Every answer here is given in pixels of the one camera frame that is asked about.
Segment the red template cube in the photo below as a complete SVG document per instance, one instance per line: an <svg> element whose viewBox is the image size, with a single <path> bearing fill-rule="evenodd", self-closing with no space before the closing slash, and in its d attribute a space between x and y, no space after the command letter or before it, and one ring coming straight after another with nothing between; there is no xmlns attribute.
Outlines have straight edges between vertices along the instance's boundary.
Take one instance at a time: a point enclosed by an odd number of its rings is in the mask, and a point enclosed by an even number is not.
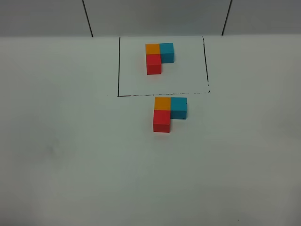
<svg viewBox="0 0 301 226"><path fill-rule="evenodd" d="M147 75L157 75L162 73L160 54L146 55L146 72Z"/></svg>

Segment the orange template cube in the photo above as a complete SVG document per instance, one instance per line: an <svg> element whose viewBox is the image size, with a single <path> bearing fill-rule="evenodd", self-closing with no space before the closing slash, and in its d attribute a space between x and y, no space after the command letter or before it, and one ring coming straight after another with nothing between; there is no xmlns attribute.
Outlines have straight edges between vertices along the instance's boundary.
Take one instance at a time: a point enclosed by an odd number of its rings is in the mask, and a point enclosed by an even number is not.
<svg viewBox="0 0 301 226"><path fill-rule="evenodd" d="M145 53L147 55L160 54L160 45L159 44L146 44Z"/></svg>

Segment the blue template cube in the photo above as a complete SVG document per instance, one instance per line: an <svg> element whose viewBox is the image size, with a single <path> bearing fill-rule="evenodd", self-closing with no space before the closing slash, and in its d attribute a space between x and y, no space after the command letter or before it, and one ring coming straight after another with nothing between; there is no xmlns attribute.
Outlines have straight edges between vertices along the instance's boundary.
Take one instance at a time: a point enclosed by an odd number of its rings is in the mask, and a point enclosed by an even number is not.
<svg viewBox="0 0 301 226"><path fill-rule="evenodd" d="M160 58L162 64L174 63L173 43L160 43Z"/></svg>

